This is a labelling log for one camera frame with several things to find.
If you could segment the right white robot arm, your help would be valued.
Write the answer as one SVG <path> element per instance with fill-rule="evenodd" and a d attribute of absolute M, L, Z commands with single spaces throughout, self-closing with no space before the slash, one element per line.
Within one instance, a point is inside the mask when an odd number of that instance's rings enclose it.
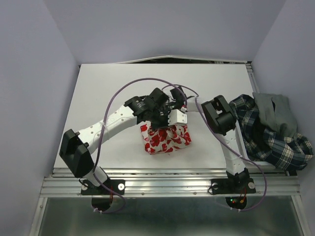
<path fill-rule="evenodd" d="M 188 97 L 181 86 L 171 89 L 170 93 L 172 101 L 167 107 L 166 124 L 168 126 L 184 125 L 187 123 L 185 105 L 188 103 Z M 237 135 L 236 116 L 222 95 L 202 103 L 198 102 L 198 97 L 199 95 L 196 94 L 195 108 L 222 147 L 227 174 L 227 179 L 223 179 L 223 182 L 230 191 L 237 192 L 251 180 L 235 141 Z"/>

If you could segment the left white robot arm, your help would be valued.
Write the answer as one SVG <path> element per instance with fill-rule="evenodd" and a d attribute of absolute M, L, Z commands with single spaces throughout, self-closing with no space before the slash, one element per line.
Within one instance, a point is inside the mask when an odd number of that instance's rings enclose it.
<path fill-rule="evenodd" d="M 76 178 L 85 178 L 93 189 L 103 194 L 109 190 L 109 177 L 92 159 L 101 145 L 125 129 L 149 121 L 154 127 L 166 127 L 174 108 L 168 95 L 155 88 L 150 95 L 134 96 L 105 119 L 77 132 L 63 134 L 60 157 Z"/>

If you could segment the red poppy floral skirt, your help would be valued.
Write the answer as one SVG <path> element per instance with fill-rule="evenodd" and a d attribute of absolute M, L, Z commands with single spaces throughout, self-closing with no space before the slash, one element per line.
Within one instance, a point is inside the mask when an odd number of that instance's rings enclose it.
<path fill-rule="evenodd" d="M 191 144 L 188 126 L 173 125 L 153 130 L 151 123 L 140 126 L 144 150 L 150 154 L 169 153 L 184 149 Z"/>

